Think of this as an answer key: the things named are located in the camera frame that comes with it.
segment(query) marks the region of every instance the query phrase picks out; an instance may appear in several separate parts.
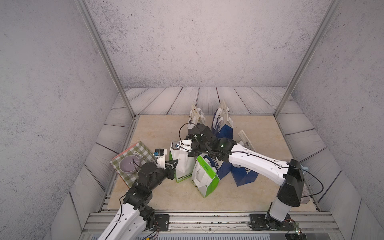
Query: beige floor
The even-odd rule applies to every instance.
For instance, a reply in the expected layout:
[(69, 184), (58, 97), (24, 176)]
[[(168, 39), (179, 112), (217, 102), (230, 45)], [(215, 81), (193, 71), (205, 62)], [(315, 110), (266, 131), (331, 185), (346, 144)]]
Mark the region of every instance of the beige floor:
[[(206, 125), (210, 126), (212, 116), (206, 116)], [(232, 116), (234, 140), (239, 141), (237, 133), (243, 129), (256, 151), (279, 160), (291, 159), (290, 151), (273, 116)], [(187, 122), (188, 116), (142, 115), (138, 121), (131, 143), (142, 141), (151, 151), (156, 148), (169, 148), (171, 141), (179, 139), (179, 128)], [(187, 133), (184, 127), (182, 139)], [(256, 181), (240, 187), (229, 173), (220, 180), (218, 187), (205, 199), (194, 187), (190, 179), (180, 183), (166, 179), (153, 191), (149, 206), (156, 210), (201, 210), (201, 211), (267, 211), (275, 199), (279, 186), (272, 180), (259, 174)], [(109, 200), (109, 209), (120, 207), (119, 197), (128, 190), (127, 185), (118, 177)], [(316, 212), (312, 201), (292, 208), (296, 212)]]

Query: checkered book cover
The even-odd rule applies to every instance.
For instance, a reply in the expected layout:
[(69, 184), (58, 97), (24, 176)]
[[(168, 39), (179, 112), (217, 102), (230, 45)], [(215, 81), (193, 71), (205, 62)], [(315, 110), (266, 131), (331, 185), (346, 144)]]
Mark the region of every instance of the checkered book cover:
[(115, 168), (116, 172), (121, 176), (121, 178), (130, 188), (132, 187), (134, 181), (138, 178), (137, 172), (133, 174), (126, 174), (123, 173), (119, 167), (121, 160), (129, 155), (136, 155), (140, 159), (141, 166), (144, 163), (156, 163), (156, 161), (155, 157), (153, 156), (153, 153), (141, 141), (138, 141), (136, 144), (133, 144), (127, 150), (124, 150), (122, 153), (112, 159), (112, 161), (110, 162), (111, 165), (113, 166), (113, 168)]

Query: wooden plank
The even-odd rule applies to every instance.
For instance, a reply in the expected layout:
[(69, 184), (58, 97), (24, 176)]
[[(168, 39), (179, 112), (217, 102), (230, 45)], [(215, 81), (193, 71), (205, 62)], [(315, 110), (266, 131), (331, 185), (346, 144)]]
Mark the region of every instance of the wooden plank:
[[(324, 190), (321, 194), (313, 196), (317, 201), (329, 188), (336, 176), (340, 173), (341, 168), (337, 164), (335, 158), (332, 156), (328, 148), (313, 155), (301, 163), (303, 166), (308, 167), (309, 171), (317, 177), (324, 185)], [(311, 186), (312, 192), (317, 193), (321, 190), (321, 184), (312, 177), (309, 173), (304, 172), (307, 183)]]
[(272, 114), (275, 109), (250, 87), (235, 87), (235, 91), (252, 114)]
[(319, 201), (322, 210), (330, 211), (345, 239), (351, 239), (361, 197), (344, 172), (336, 178)]
[(196, 104), (199, 88), (183, 88), (170, 108), (168, 115), (189, 114), (191, 104)]
[(315, 130), (294, 133), (286, 138), (297, 161), (304, 160), (326, 147)]
[(251, 87), (257, 92), (267, 103), (269, 103), (274, 109), (279, 105), (281, 98), (285, 92), (282, 87)]
[(220, 102), (225, 101), (231, 114), (250, 113), (233, 87), (219, 87), (217, 93)]
[(330, 232), (328, 235), (330, 240), (345, 240), (341, 233)]
[(131, 101), (135, 114), (142, 112), (165, 88), (148, 88)]
[(355, 229), (352, 234), (352, 240), (382, 240), (384, 239), (384, 230), (373, 216), (364, 201), (361, 202)]
[(121, 127), (129, 127), (132, 123), (132, 117), (130, 116), (127, 108), (111, 109), (104, 124), (114, 125)]
[(297, 103), (295, 101), (287, 101), (284, 104), (284, 107), (281, 110), (281, 113), (301, 114), (301, 113), (303, 113), (303, 111), (301, 110), (299, 105), (297, 105)]
[(80, 236), (82, 229), (69, 193), (64, 198), (50, 230), (52, 239), (78, 239)]
[(120, 153), (128, 132), (127, 127), (103, 125), (96, 143)]
[(177, 96), (179, 95), (182, 87), (177, 88), (166, 88), (160, 93), (153, 102), (148, 105), (141, 113), (141, 115), (151, 115), (158, 114), (163, 115), (167, 114), (171, 106), (175, 102)]
[(292, 134), (314, 129), (304, 114), (279, 114), (277, 117), (284, 134)]
[(117, 153), (95, 143), (84, 165), (91, 171), (101, 186), (106, 189), (114, 171), (109, 163)]
[[(129, 101), (137, 97), (140, 93), (144, 92), (146, 88), (124, 88), (125, 94), (127, 94), (127, 98)], [(125, 105), (121, 99), (120, 94), (116, 97), (115, 102), (112, 105), (112, 109), (114, 108), (124, 108)]]
[(84, 166), (71, 188), (71, 196), (81, 227), (84, 227), (89, 213), (97, 211), (103, 194), (104, 190)]
[(204, 114), (214, 114), (219, 104), (216, 88), (199, 88), (196, 107)]

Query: gray wall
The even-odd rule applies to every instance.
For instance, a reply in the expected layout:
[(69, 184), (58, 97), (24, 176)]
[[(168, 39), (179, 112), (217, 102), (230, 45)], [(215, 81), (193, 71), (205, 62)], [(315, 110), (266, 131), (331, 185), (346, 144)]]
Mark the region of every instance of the gray wall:
[(125, 88), (286, 86), (330, 0), (86, 0)]
[(384, 226), (384, 2), (342, 3), (293, 97)]
[(117, 91), (75, 2), (0, 2), (0, 239), (42, 239)]

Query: black cable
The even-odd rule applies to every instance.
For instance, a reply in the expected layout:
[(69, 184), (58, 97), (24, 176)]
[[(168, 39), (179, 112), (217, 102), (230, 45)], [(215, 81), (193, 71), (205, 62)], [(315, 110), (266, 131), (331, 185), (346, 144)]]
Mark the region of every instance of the black cable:
[(150, 233), (148, 236), (146, 236), (145, 238), (143, 238), (143, 240), (144, 240), (144, 239), (147, 239), (147, 237), (151, 236), (154, 232), (156, 232), (157, 229), (159, 228), (159, 226), (156, 226), (156, 227), (157, 227), (157, 228), (156, 228), (152, 233)]
[(181, 132), (181, 129), (182, 129), (185, 125), (187, 125), (187, 124), (193, 124), (193, 125), (195, 125), (195, 126), (200, 130), (200, 133), (201, 133), (201, 134), (202, 134), (203, 132), (201, 131), (201, 129), (199, 128), (199, 126), (197, 126), (196, 124), (194, 124), (194, 123), (192, 123), (192, 122), (184, 123), (184, 124), (180, 127), (180, 129), (179, 129), (180, 148), (182, 148), (182, 149), (184, 149), (184, 150), (186, 150), (186, 151), (188, 151), (188, 152), (192, 152), (192, 150), (185, 149), (185, 148), (183, 148), (183, 147), (181, 146), (183, 143), (182, 143), (182, 140), (181, 140), (180, 132)]
[(279, 164), (277, 164), (277, 163), (275, 163), (275, 162), (273, 162), (273, 161), (271, 161), (271, 160), (269, 160), (269, 159), (266, 159), (266, 158), (263, 158), (263, 157), (260, 157), (260, 156), (257, 156), (257, 155), (248, 153), (248, 152), (243, 152), (243, 151), (234, 151), (234, 152), (245, 153), (245, 154), (247, 154), (247, 155), (251, 155), (251, 156), (255, 156), (255, 157), (264, 159), (264, 160), (266, 160), (266, 161), (268, 161), (268, 162), (271, 162), (271, 163), (273, 163), (273, 164), (275, 164), (275, 165), (277, 165), (277, 166), (279, 166), (279, 167), (281, 167), (281, 168), (290, 168), (290, 167), (292, 167), (292, 168), (300, 169), (300, 170), (302, 170), (302, 171), (305, 171), (305, 172), (309, 173), (312, 177), (314, 177), (314, 178), (321, 184), (321, 191), (318, 192), (318, 193), (315, 193), (315, 194), (310, 194), (310, 195), (304, 196), (304, 197), (311, 197), (311, 196), (318, 195), (318, 194), (320, 194), (321, 192), (323, 192), (323, 190), (324, 190), (324, 185), (323, 185), (323, 183), (322, 183), (317, 177), (315, 177), (312, 173), (310, 173), (310, 172), (307, 171), (307, 170), (304, 170), (304, 169), (302, 169), (302, 168), (298, 168), (298, 167), (296, 167), (296, 166), (292, 166), (292, 165), (290, 165), (289, 167), (282, 167), (282, 166), (280, 166)]
[(120, 198), (119, 198), (119, 202), (120, 202), (120, 216), (119, 216), (119, 219), (117, 220), (117, 222), (116, 222), (116, 224), (113, 226), (113, 228), (112, 228), (112, 230), (108, 233), (108, 235), (107, 235), (107, 237), (105, 238), (105, 240), (107, 240), (107, 238), (109, 237), (109, 235), (111, 234), (111, 232), (113, 231), (113, 229), (115, 229), (115, 227), (116, 227), (116, 225), (118, 224), (118, 222), (120, 221), (120, 218), (121, 218), (121, 214), (122, 214), (122, 205), (121, 205), (121, 199), (123, 198), (123, 197), (125, 197), (125, 194), (124, 194), (124, 196), (121, 196)]
[(136, 170), (136, 172), (137, 172), (137, 174), (139, 174), (139, 171), (137, 170), (137, 168), (136, 168), (136, 166), (135, 165), (137, 165), (136, 163), (135, 163), (135, 161), (133, 160), (132, 161), (134, 164), (133, 164), (133, 167), (135, 168), (135, 170)]

